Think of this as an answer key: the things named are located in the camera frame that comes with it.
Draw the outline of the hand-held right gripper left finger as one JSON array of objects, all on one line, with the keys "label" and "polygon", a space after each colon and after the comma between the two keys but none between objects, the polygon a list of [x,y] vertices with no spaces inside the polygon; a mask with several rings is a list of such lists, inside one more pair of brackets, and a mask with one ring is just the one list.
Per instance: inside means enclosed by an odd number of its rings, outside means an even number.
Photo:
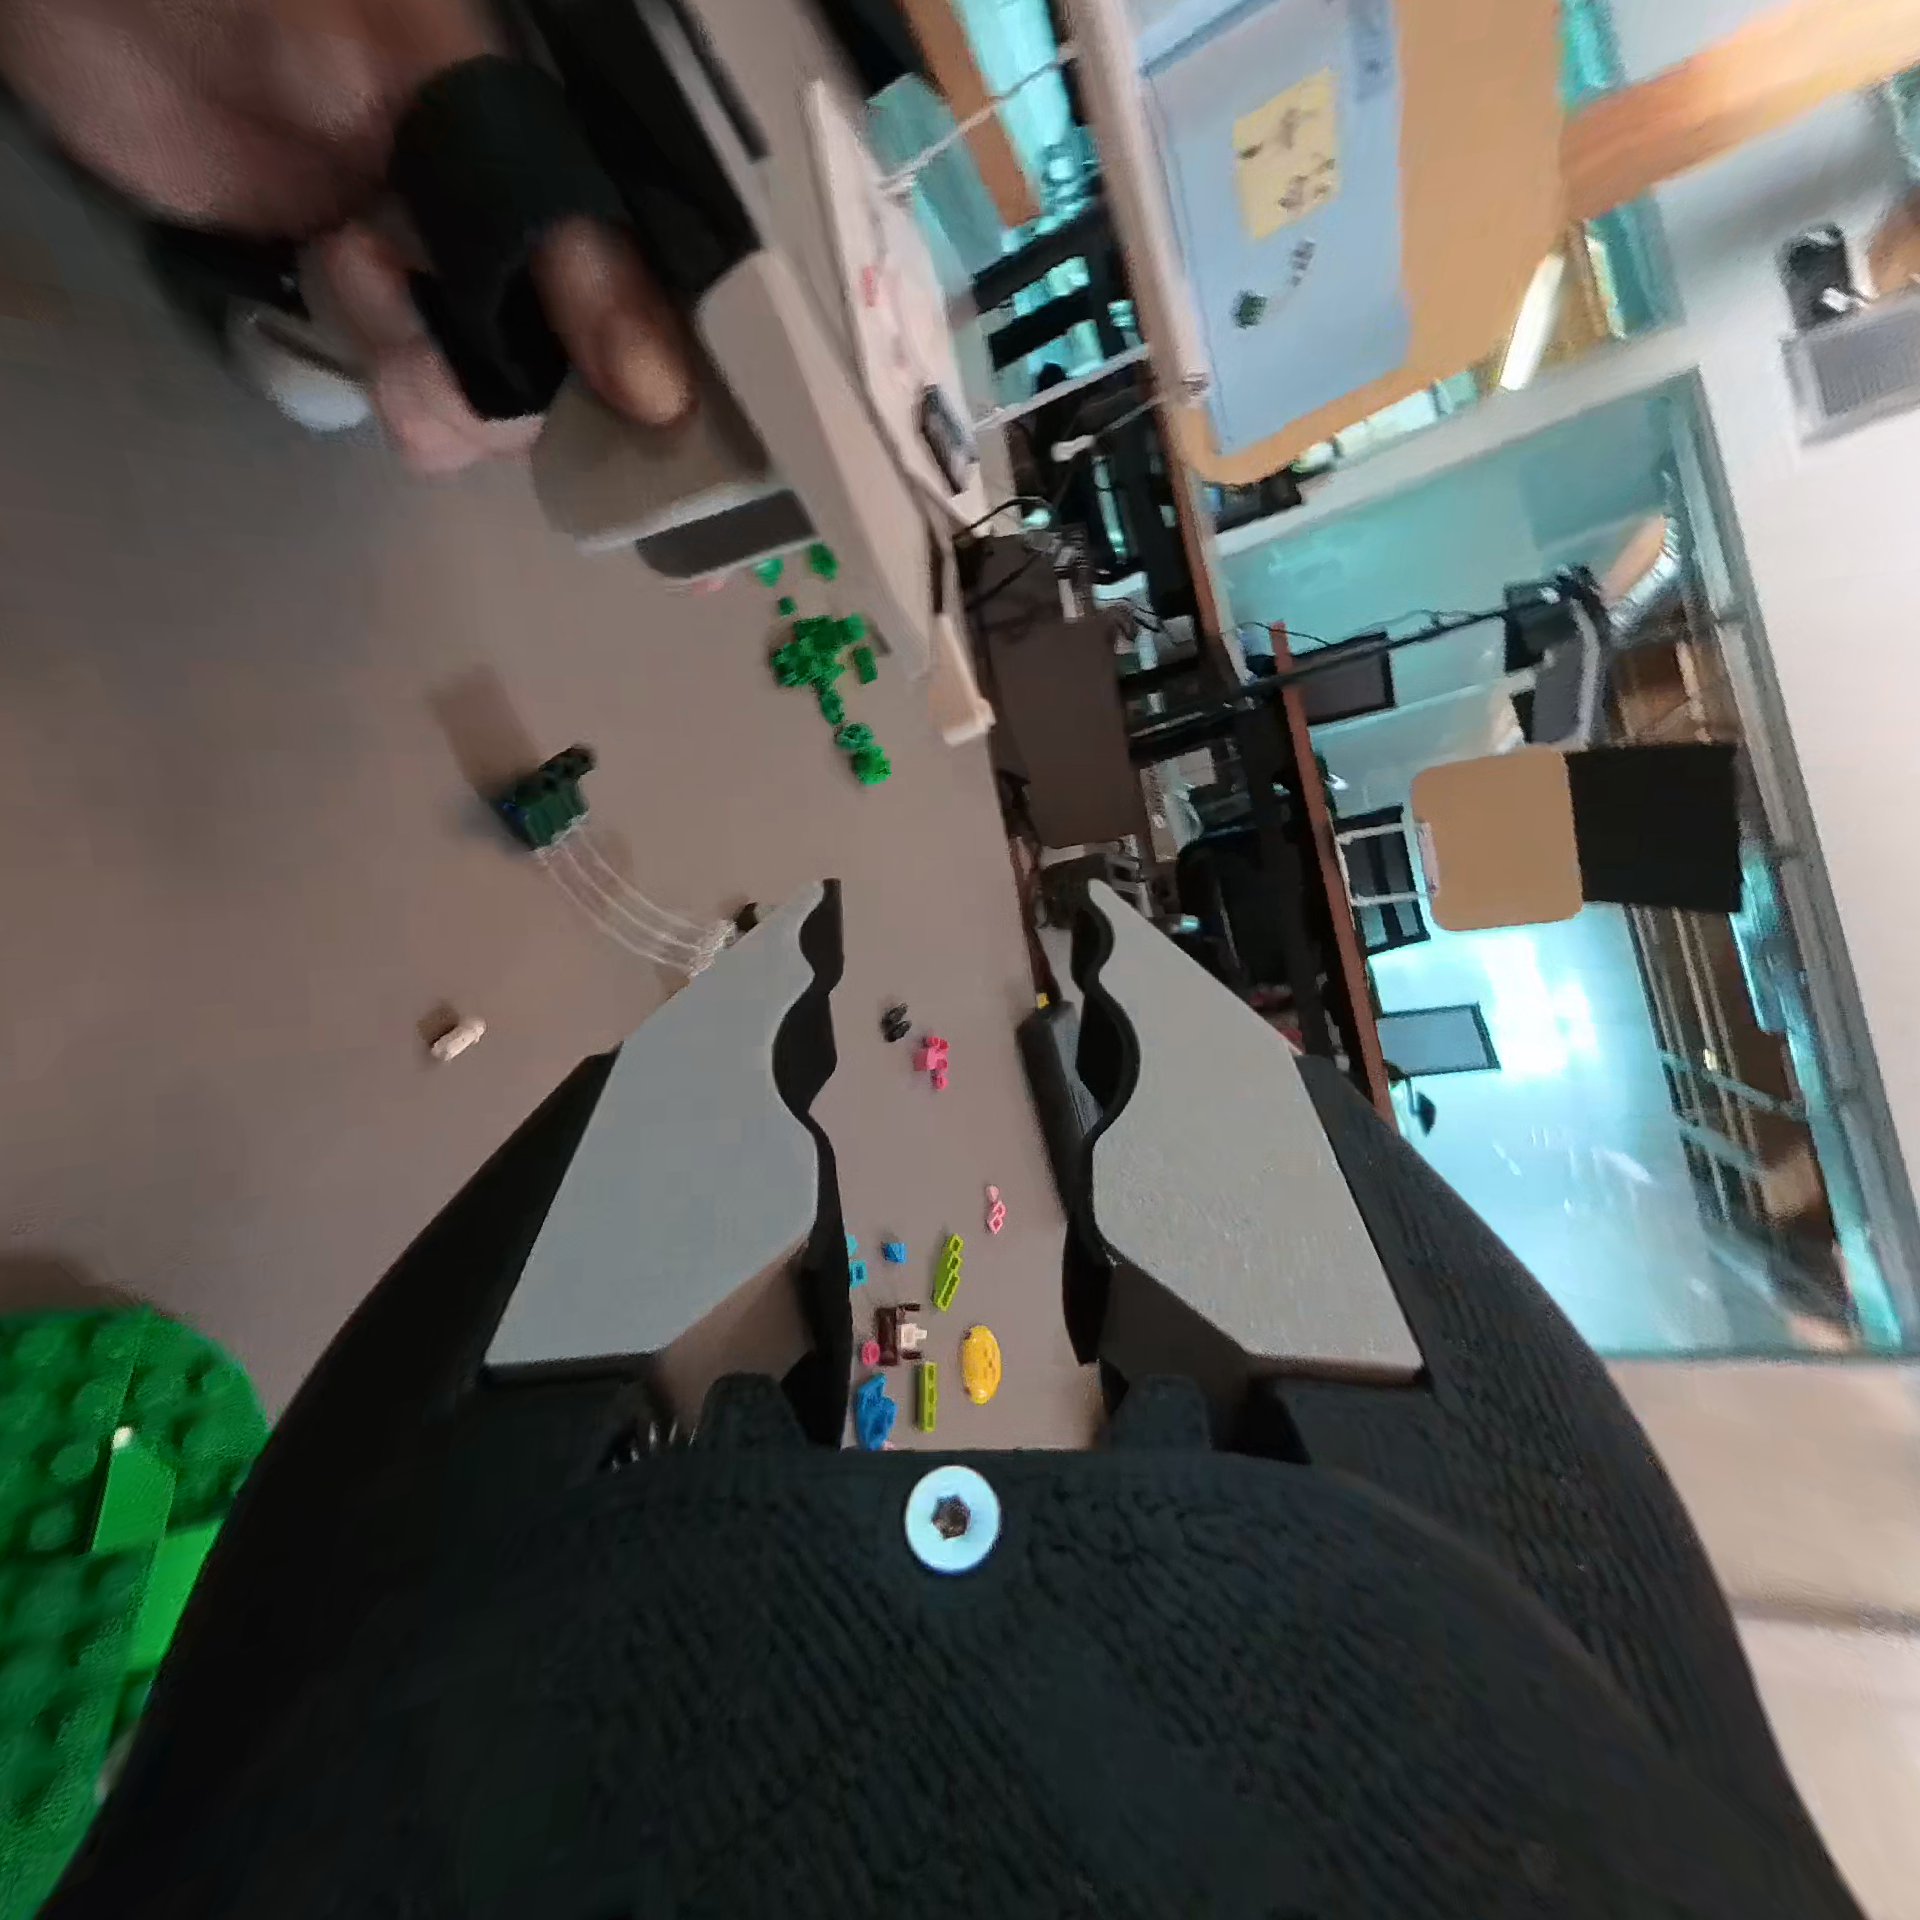
[{"label": "hand-held right gripper left finger", "polygon": [[631,1377],[690,1433],[769,1377],[810,1443],[848,1427],[851,1254],[814,1105],[838,1068],[844,889],[817,879],[612,1051],[516,1286],[494,1377]]}]

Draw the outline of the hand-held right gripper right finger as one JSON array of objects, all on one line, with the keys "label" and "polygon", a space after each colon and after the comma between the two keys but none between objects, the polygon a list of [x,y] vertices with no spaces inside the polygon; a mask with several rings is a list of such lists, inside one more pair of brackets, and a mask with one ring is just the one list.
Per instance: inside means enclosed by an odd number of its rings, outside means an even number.
[{"label": "hand-held right gripper right finger", "polygon": [[1068,1332],[1108,1412],[1193,1386],[1235,1438],[1274,1383],[1407,1388],[1425,1356],[1306,1061],[1104,879],[1072,911]]}]

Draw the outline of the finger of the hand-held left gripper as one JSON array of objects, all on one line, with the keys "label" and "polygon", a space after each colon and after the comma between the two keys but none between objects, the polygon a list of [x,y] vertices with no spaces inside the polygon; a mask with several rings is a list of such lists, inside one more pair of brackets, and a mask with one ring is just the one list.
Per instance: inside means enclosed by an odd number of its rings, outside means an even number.
[{"label": "finger of the hand-held left gripper", "polygon": [[943,741],[991,733],[950,521],[890,451],[801,271],[772,246],[747,253],[698,303],[698,333],[812,532],[835,550],[848,597],[926,683]]}]

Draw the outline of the brown wooden desk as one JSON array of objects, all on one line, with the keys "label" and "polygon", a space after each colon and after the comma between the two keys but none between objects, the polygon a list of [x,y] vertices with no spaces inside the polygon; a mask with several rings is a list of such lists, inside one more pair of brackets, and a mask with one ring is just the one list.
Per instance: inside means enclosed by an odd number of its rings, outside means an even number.
[{"label": "brown wooden desk", "polygon": [[1235,815],[1172,859],[1172,894],[1223,982],[1393,1119],[1376,989],[1308,714],[1315,678],[1379,657],[1384,639],[1298,654],[1282,625],[1265,637],[1271,667],[1241,678],[1231,678],[1215,635],[1187,657],[1121,671],[1127,749],[1142,772],[1208,753],[1219,772],[1238,775]]}]

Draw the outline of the grey desk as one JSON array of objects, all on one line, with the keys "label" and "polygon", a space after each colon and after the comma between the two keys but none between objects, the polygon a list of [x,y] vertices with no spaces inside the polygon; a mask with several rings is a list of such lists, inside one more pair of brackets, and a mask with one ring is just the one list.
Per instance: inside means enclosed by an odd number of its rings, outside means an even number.
[{"label": "grey desk", "polygon": [[[408,463],[294,243],[142,210],[4,84],[4,1300],[163,1307],[281,1412],[484,1157],[674,989],[482,802],[585,743],[592,822],[660,906],[842,879],[818,1118],[851,1231],[915,1265],[966,1235],[945,1370],[969,1319],[1004,1354],[994,1404],[945,1383],[937,1441],[1086,1443],[987,749],[884,663],[858,711],[895,775],[859,787],[769,677],[771,603],[571,550],[516,460]],[[884,1044],[895,1001],[916,1030]],[[425,1059],[440,1007],[487,1021],[454,1062]]]}]

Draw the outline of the person's left hand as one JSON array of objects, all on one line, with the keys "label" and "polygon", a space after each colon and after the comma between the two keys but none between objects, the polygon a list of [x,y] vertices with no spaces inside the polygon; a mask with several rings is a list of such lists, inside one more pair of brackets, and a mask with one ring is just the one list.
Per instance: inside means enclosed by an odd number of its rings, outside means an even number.
[{"label": "person's left hand", "polygon": [[422,86],[506,52],[491,4],[4,3],[4,84],[83,171],[184,227],[294,243],[321,323],[423,473],[516,460],[536,417],[484,421],[416,310],[388,202]]}]

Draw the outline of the cluster of small green bricks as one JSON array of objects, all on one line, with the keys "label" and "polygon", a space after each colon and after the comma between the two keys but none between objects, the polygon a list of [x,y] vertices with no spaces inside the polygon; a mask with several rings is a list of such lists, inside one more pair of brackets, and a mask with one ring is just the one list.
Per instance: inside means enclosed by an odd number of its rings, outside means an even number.
[{"label": "cluster of small green bricks", "polygon": [[772,682],[812,702],[832,749],[859,787],[887,783],[895,775],[890,754],[873,726],[848,706],[851,693],[879,678],[879,634],[862,612],[844,607],[838,550],[810,540],[784,555],[751,563],[747,575],[772,597],[776,626],[766,644]]}]

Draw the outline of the black framed board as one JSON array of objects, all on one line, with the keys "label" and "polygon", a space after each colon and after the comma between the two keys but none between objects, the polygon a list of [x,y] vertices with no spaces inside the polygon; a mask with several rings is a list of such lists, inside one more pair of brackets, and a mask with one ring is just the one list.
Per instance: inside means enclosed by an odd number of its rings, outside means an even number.
[{"label": "black framed board", "polygon": [[1380,1012],[1376,1035],[1384,1066],[1409,1081],[1502,1069],[1494,1028],[1476,1001]]}]

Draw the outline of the dark brown panel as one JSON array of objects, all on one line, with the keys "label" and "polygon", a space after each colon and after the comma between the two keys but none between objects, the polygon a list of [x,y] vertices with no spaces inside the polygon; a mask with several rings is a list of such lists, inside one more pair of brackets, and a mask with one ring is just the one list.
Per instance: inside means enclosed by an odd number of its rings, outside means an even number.
[{"label": "dark brown panel", "polygon": [[998,772],[1044,849],[1150,844],[1121,702],[1116,619],[1050,553],[980,540],[966,567],[977,671],[994,711]]}]

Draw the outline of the dark green brick with clear stalks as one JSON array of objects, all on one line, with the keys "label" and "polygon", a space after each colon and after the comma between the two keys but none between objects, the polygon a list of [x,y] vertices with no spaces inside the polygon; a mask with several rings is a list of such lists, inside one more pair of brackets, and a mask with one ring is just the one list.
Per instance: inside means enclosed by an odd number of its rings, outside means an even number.
[{"label": "dark green brick with clear stalks", "polygon": [[574,745],[510,779],[491,809],[563,901],[623,953],[676,979],[707,971],[742,938],[732,918],[692,918],[648,895],[592,822],[596,759]]}]

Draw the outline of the instruction booklet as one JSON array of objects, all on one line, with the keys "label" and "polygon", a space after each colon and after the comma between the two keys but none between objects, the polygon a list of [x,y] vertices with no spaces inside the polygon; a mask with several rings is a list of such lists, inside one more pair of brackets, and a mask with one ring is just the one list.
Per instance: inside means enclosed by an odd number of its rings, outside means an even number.
[{"label": "instruction booklet", "polygon": [[1402,367],[1402,42],[1388,3],[1127,4],[1215,446]]}]

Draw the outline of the black rectangular panel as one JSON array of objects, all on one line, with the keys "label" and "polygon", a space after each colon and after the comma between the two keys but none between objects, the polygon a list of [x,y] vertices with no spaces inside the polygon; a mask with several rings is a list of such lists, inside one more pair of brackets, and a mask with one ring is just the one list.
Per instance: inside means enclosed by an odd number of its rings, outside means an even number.
[{"label": "black rectangular panel", "polygon": [[1567,766],[1585,903],[1739,911],[1736,743],[1633,743],[1572,753]]}]

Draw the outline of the green toy brick plant model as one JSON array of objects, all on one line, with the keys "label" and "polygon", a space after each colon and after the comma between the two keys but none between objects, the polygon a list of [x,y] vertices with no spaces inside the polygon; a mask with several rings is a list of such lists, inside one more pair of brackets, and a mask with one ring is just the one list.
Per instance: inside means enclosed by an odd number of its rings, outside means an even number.
[{"label": "green toy brick plant model", "polygon": [[4,1917],[106,1802],[268,1431],[247,1370],[154,1307],[4,1314]]}]

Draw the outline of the black wall speaker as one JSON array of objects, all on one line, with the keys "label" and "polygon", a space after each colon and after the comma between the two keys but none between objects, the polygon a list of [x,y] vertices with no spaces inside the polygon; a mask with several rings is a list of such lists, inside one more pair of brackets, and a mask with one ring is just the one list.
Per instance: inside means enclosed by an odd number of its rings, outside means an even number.
[{"label": "black wall speaker", "polygon": [[1846,319],[1868,301],[1838,223],[1795,234],[1779,246],[1777,262],[1795,333]]}]

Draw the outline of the white wall vent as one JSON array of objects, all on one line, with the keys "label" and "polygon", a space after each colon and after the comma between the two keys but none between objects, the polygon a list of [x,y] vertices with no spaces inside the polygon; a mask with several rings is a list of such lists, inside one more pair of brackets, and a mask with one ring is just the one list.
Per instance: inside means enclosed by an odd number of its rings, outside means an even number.
[{"label": "white wall vent", "polygon": [[1918,301],[1865,303],[1784,342],[1795,434],[1812,446],[1918,410]]}]

